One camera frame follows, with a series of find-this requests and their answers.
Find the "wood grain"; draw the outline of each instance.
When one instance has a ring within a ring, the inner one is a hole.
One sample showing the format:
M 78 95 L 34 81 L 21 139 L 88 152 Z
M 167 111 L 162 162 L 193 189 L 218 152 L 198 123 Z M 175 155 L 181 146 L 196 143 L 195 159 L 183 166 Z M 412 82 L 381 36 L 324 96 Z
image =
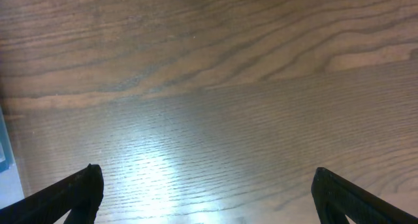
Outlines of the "wood grain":
M 82 108 L 414 57 L 418 0 L 1 0 L 3 104 Z
M 319 223 L 318 166 L 417 215 L 417 79 L 409 61 L 8 125 L 27 195 L 102 166 L 98 223 Z

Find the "wooden table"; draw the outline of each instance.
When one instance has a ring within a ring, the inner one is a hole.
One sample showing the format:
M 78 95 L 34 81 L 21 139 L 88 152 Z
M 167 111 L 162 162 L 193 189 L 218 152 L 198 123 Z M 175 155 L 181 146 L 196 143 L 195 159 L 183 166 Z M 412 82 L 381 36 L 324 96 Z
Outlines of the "wooden table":
M 24 192 L 97 163 L 97 223 L 319 223 L 321 166 L 418 215 L 416 1 L 0 0 Z

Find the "brown wood tabletop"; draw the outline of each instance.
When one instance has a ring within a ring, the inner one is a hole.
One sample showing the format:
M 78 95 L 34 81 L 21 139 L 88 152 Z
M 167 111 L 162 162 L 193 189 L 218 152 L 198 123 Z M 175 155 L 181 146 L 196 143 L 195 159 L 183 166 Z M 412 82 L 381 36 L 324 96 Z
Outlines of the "brown wood tabletop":
M 417 1 L 0 0 L 24 193 L 97 163 L 97 223 L 319 223 L 321 166 L 418 215 Z

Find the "black object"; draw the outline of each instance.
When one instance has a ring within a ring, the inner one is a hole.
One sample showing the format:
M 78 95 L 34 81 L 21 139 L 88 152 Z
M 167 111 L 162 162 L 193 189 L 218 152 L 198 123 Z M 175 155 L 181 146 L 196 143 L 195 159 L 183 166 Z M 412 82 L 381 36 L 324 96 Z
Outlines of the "black object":
M 339 175 L 317 168 L 312 183 L 321 224 L 418 223 L 418 219 L 377 198 Z
M 0 223 L 55 223 L 69 210 L 64 224 L 94 223 L 103 199 L 103 176 L 99 165 L 87 168 L 38 193 L 0 210 Z

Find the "wooden surface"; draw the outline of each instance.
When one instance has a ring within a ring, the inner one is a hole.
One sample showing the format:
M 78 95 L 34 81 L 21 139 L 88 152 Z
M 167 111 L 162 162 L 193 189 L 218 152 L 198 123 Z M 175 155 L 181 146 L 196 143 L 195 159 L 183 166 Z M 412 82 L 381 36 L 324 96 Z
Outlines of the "wooden surface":
M 418 215 L 416 1 L 0 0 L 24 192 L 98 163 L 98 223 L 315 223 L 325 166 Z

